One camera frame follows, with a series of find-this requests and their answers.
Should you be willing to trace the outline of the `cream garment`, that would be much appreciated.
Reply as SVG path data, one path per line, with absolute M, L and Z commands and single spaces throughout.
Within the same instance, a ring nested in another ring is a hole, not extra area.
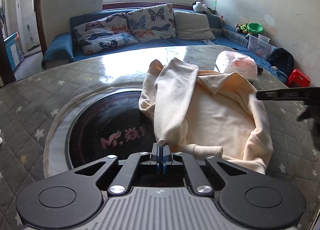
M 153 123 L 158 145 L 198 160 L 216 156 L 264 173 L 273 153 L 270 125 L 256 89 L 238 73 L 200 70 L 154 60 L 139 109 Z

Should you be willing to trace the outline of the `red plastic stool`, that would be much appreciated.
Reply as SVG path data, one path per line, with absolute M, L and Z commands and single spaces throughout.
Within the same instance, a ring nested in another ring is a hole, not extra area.
M 307 88 L 311 79 L 300 69 L 293 69 L 287 80 L 289 88 Z

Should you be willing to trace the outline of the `black backpack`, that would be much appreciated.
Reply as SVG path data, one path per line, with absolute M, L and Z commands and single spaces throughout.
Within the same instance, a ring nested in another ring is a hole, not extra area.
M 272 52 L 268 62 L 287 76 L 291 75 L 295 64 L 293 55 L 281 47 Z

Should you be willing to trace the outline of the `round black table inset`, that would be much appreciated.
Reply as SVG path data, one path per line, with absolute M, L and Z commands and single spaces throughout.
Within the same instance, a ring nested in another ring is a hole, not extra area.
M 80 112 L 67 135 L 69 167 L 108 155 L 125 160 L 132 153 L 152 151 L 156 142 L 153 123 L 139 110 L 140 95 L 137 88 L 119 89 Z

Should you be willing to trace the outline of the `clear plastic box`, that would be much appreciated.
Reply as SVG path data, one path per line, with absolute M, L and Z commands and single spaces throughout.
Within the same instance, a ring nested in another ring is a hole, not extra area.
M 275 47 L 250 34 L 247 49 L 260 58 L 268 60 L 274 52 Z

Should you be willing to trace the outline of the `green bowl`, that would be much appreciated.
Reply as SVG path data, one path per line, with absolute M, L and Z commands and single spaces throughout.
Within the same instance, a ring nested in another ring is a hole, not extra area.
M 262 34 L 264 32 L 264 28 L 259 23 L 249 23 L 247 25 L 247 30 L 250 34 Z

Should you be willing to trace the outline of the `pink white storage bag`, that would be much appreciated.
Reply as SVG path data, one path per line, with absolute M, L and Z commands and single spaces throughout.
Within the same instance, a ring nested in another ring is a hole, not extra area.
M 255 61 L 245 54 L 234 51 L 220 52 L 216 58 L 214 71 L 219 73 L 237 72 L 247 80 L 255 80 L 258 76 Z

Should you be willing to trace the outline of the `butterfly pillow left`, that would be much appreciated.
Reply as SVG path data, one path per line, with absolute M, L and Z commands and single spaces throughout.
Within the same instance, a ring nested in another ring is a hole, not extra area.
M 130 33 L 125 13 L 115 13 L 80 24 L 73 28 L 73 33 L 85 55 L 139 43 Z

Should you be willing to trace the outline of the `butterfly pillow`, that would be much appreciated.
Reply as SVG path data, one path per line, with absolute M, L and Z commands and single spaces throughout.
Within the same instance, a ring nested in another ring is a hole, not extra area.
M 130 33 L 125 13 L 115 13 L 80 24 L 73 28 L 73 33 L 85 55 L 139 43 Z
M 177 37 L 171 3 L 134 10 L 126 17 L 132 35 L 140 42 Z

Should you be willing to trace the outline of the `butterfly pillow right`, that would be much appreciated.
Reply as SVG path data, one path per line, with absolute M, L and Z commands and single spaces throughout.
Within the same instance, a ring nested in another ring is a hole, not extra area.
M 171 3 L 134 10 L 126 17 L 132 35 L 140 42 L 177 37 Z

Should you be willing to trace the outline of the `beige cushion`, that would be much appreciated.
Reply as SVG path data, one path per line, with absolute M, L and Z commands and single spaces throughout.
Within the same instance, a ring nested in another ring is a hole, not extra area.
M 174 11 L 177 37 L 184 40 L 215 40 L 204 14 Z

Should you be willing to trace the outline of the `white plush toy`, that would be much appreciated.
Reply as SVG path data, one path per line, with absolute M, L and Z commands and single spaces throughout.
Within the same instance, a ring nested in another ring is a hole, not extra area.
M 212 13 L 211 9 L 208 8 L 206 4 L 202 4 L 200 1 L 196 1 L 193 3 L 193 10 L 196 13 L 202 13 L 202 14 Z

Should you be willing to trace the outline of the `blue sofa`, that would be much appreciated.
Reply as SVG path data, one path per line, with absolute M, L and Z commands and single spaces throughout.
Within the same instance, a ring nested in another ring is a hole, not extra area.
M 53 39 L 42 59 L 42 68 L 44 70 L 51 69 L 56 66 L 69 64 L 72 62 L 77 62 L 92 57 L 103 56 L 105 54 L 112 54 L 118 52 L 125 52 L 130 50 L 167 46 L 206 45 L 206 43 L 201 40 L 183 40 L 179 38 L 170 38 L 118 46 L 109 50 L 103 50 L 90 55 L 85 55 L 83 53 L 81 47 L 78 45 L 78 42 L 74 38 L 74 28 L 76 26 L 80 24 L 85 24 L 90 21 L 95 21 L 103 17 L 109 17 L 113 14 L 129 13 L 130 11 L 132 11 L 131 8 L 119 8 L 71 17 L 69 20 L 71 31 L 60 34 Z M 270 62 L 268 62 L 267 60 L 264 60 L 263 58 L 257 56 L 253 52 L 248 51 L 248 40 L 245 38 L 244 35 L 241 35 L 240 33 L 236 32 L 234 28 L 228 25 L 221 24 L 221 21 L 218 19 L 217 15 L 208 15 L 208 22 L 210 28 L 214 30 L 214 36 L 216 38 L 215 40 L 212 40 L 213 44 L 230 47 L 239 53 L 248 55 L 249 57 L 254 59 L 257 65 L 269 71 L 272 75 L 274 75 L 274 77 L 278 78 L 281 82 L 287 82 L 288 75 L 281 71 L 277 66 L 270 64 Z

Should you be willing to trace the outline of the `blue toy cabinet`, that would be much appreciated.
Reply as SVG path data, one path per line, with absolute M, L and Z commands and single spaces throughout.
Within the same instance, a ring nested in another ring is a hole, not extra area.
M 10 67 L 12 71 L 15 71 L 17 67 L 21 64 L 21 62 L 24 61 L 24 55 L 22 52 L 19 32 L 15 32 L 12 35 L 5 38 L 4 43 Z

